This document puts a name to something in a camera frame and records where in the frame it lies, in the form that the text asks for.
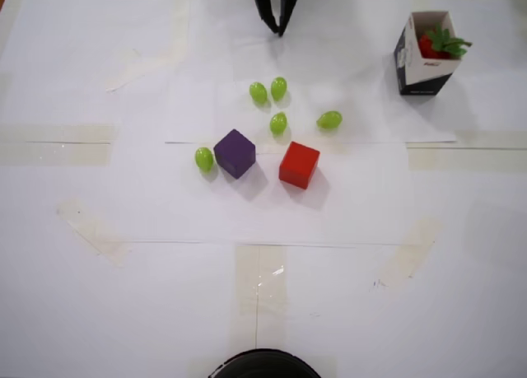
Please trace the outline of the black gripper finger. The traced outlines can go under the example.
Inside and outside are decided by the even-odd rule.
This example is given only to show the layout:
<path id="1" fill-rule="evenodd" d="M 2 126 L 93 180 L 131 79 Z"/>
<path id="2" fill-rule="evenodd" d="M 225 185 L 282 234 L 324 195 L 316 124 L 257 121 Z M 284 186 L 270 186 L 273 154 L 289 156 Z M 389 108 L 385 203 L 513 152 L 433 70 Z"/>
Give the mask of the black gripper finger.
<path id="1" fill-rule="evenodd" d="M 295 8 L 297 0 L 281 0 L 280 2 L 280 21 L 278 27 L 278 35 L 282 37 L 285 33 L 287 25 L 291 19 L 291 15 Z"/>
<path id="2" fill-rule="evenodd" d="M 280 35 L 279 25 L 273 15 L 271 0 L 254 0 L 254 2 L 262 21 L 275 35 Z"/>

